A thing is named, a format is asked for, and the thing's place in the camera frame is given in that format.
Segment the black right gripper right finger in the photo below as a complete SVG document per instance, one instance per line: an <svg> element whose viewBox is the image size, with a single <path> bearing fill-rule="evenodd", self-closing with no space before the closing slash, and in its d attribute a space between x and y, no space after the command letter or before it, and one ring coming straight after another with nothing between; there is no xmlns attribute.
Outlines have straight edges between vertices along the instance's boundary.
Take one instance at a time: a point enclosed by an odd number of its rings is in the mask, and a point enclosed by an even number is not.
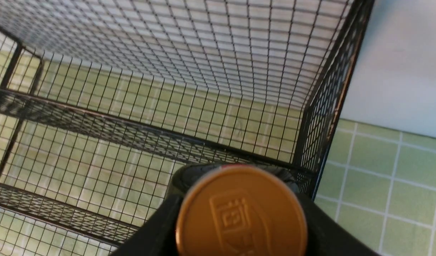
<svg viewBox="0 0 436 256"><path fill-rule="evenodd" d="M304 211L307 223L306 256L378 255L378 253L338 225L307 195L297 193L296 197Z"/></svg>

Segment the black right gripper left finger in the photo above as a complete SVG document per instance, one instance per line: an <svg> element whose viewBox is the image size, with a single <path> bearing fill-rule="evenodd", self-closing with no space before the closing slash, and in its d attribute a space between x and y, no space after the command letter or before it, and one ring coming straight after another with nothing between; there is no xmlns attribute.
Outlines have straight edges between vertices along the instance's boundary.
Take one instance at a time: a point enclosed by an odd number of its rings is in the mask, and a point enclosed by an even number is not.
<svg viewBox="0 0 436 256"><path fill-rule="evenodd" d="M111 255L178 256L175 229L182 201L180 195L168 196L138 231Z"/></svg>

